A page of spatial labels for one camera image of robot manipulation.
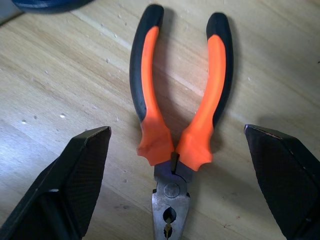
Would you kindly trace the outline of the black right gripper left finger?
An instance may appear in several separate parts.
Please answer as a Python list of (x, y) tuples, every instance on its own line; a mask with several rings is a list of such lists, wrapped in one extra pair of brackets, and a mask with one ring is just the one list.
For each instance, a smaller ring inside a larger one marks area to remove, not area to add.
[(73, 137), (0, 227), (0, 240), (82, 240), (100, 194), (111, 128)]

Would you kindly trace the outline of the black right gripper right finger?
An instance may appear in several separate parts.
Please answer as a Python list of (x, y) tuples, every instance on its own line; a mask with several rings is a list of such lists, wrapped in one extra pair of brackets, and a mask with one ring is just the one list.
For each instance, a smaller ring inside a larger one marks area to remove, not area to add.
[(296, 137), (246, 124), (256, 178), (287, 240), (320, 240), (320, 161)]

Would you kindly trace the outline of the orange black handled pliers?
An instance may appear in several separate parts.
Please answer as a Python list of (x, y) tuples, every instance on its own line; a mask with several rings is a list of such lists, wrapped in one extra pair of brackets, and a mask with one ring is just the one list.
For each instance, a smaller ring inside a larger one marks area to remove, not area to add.
[(174, 145), (159, 109), (153, 82), (153, 56), (164, 8), (148, 5), (135, 32), (129, 63), (131, 97), (142, 137), (137, 154), (154, 168), (151, 206), (154, 240), (181, 240), (191, 197), (188, 185), (201, 165), (213, 161), (211, 138), (231, 91), (234, 55), (227, 16), (213, 13), (206, 25), (208, 78), (200, 106)]

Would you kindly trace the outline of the blue tape roll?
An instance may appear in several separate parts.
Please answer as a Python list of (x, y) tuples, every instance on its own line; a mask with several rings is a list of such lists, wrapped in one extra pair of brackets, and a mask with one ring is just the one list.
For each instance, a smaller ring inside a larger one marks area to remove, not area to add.
[(12, 0), (23, 12), (37, 14), (64, 13), (81, 8), (94, 0)]

